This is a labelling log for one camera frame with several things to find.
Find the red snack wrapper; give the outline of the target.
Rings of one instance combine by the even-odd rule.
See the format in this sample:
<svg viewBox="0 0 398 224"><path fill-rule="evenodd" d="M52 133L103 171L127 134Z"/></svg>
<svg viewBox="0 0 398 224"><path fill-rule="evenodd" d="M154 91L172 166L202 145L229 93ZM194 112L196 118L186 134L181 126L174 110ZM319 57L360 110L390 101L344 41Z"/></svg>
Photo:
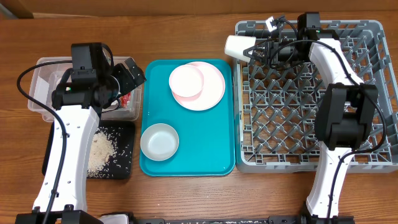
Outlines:
<svg viewBox="0 0 398 224"><path fill-rule="evenodd" d="M131 93L128 93L122 97L120 97L120 107L121 108L128 108L130 105Z"/></svg>

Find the large pink plate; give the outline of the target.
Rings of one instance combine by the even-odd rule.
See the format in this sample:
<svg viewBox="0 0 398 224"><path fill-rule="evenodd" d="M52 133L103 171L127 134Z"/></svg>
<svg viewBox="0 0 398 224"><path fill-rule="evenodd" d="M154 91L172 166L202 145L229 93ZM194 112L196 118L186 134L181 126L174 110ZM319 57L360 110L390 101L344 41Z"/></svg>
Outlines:
<svg viewBox="0 0 398 224"><path fill-rule="evenodd" d="M214 107L223 97L225 80L223 74L212 64L207 62L190 62L196 66L204 76L202 91L196 96L184 98L172 92L175 100L184 108L193 111L203 111Z"/></svg>

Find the pale green paper cup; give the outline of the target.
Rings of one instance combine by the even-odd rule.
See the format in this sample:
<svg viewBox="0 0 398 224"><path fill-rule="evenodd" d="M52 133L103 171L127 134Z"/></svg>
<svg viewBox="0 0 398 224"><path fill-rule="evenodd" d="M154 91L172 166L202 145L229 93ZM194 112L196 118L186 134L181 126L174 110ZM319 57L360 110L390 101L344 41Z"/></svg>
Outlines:
<svg viewBox="0 0 398 224"><path fill-rule="evenodd" d="M243 54L243 51L253 47L256 43L255 37L229 35L226 39L224 53L232 58L250 62L250 58Z"/></svg>

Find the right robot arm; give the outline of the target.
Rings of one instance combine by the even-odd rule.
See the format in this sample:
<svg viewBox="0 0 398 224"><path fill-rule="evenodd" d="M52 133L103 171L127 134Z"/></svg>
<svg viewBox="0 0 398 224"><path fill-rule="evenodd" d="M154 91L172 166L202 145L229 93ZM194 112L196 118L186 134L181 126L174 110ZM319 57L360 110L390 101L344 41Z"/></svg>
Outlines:
<svg viewBox="0 0 398 224"><path fill-rule="evenodd" d="M367 84L352 70L333 30L304 27L295 31L295 40L232 35L225 53L252 67L240 91L247 93L248 104L241 104L242 133L251 143L240 150L257 159L275 154L280 163L287 155L304 156L313 150L310 136L318 148L317 171L297 223L353 223L340 217L338 202L350 161L361 152L367 140L377 105L377 87ZM284 62L296 58L312 63L325 86L320 101L305 91L309 80L289 77L291 68Z"/></svg>

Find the small pink plate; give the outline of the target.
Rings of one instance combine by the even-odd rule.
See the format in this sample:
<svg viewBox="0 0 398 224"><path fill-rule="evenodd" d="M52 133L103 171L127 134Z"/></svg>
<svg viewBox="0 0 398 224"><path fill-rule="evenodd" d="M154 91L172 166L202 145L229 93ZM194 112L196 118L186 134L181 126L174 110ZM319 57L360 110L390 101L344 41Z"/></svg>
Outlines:
<svg viewBox="0 0 398 224"><path fill-rule="evenodd" d="M196 66L181 65L170 74L169 86L171 91L178 96L193 97L202 91L204 76Z"/></svg>

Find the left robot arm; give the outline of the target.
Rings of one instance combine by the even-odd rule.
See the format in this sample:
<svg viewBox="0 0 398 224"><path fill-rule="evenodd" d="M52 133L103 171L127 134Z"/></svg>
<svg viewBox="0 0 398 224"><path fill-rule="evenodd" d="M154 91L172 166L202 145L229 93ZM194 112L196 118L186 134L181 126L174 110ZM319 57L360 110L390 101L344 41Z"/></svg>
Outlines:
<svg viewBox="0 0 398 224"><path fill-rule="evenodd" d="M86 211L86 173L102 110L93 102L49 108L24 91L22 95L53 115L54 130L41 190L32 212L18 214L16 223L136 223L132 213L95 218Z"/></svg>

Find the grey bowl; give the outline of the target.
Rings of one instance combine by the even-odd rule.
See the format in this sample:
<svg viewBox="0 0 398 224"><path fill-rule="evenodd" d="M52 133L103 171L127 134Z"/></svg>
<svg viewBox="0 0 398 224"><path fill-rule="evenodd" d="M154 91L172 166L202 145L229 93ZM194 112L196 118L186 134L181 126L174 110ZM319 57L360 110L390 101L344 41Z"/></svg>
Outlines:
<svg viewBox="0 0 398 224"><path fill-rule="evenodd" d="M140 147L141 152L150 160L165 161L177 152L179 136L168 124L153 124L142 133Z"/></svg>

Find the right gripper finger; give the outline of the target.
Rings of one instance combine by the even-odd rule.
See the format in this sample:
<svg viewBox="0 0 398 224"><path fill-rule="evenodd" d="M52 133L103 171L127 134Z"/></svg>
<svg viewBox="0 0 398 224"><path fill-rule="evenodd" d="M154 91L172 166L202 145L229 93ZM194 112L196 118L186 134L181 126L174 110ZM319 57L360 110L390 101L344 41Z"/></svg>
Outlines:
<svg viewBox="0 0 398 224"><path fill-rule="evenodd" d="M267 63L267 54L259 51L249 51L245 54L245 56L249 57L249 61L256 61L259 63Z"/></svg>
<svg viewBox="0 0 398 224"><path fill-rule="evenodd" d="M256 45L253 45L252 47L249 47L245 50L243 50L244 53L249 53L257 50L265 50L267 48L267 44L265 42L260 42Z"/></svg>

